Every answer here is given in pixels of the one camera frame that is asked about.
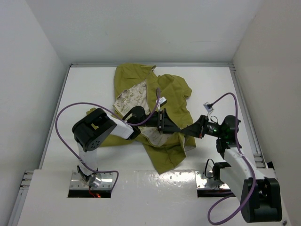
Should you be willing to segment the olive green hooded jacket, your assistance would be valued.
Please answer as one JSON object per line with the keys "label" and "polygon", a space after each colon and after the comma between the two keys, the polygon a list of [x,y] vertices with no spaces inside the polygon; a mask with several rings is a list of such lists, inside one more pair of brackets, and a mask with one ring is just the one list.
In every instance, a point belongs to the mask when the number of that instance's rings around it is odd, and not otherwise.
{"label": "olive green hooded jacket", "polygon": [[[122,64],[114,75],[115,103],[113,108],[123,117],[135,106],[142,106],[146,114],[154,109],[160,89],[161,97],[167,100],[163,106],[170,119],[181,129],[193,123],[187,109],[187,99],[192,90],[185,79],[170,74],[156,75],[155,66]],[[143,144],[155,170],[163,174],[176,168],[185,158],[186,151],[196,147],[191,136],[175,132],[161,134],[156,128],[140,127],[141,134],[135,139]]]}

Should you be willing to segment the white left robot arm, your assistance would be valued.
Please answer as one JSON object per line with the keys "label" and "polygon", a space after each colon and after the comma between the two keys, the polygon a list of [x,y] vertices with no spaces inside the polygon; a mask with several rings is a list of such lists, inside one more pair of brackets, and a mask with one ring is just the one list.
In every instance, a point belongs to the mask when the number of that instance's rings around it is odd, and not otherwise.
{"label": "white left robot arm", "polygon": [[78,173],[85,182],[92,179],[98,170],[96,163],[97,148],[109,135],[115,135],[125,140],[133,140],[141,131],[138,128],[154,127],[163,134],[173,134],[181,129],[169,118],[166,109],[146,114],[141,106],[133,107],[122,120],[115,119],[101,108],[97,108],[72,128],[75,141],[79,146],[80,164]]}

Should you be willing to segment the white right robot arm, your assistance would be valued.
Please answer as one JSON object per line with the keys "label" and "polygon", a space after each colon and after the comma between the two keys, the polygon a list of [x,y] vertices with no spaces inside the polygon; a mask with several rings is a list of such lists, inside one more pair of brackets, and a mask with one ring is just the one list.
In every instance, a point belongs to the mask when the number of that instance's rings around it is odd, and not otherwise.
{"label": "white right robot arm", "polygon": [[237,141],[240,120],[234,115],[225,117],[221,124],[200,118],[181,132],[192,137],[216,137],[217,152],[223,162],[216,162],[212,171],[203,176],[211,186],[226,184],[238,198],[238,211],[247,223],[279,222],[282,220],[280,185],[275,178],[260,172],[243,154]]}

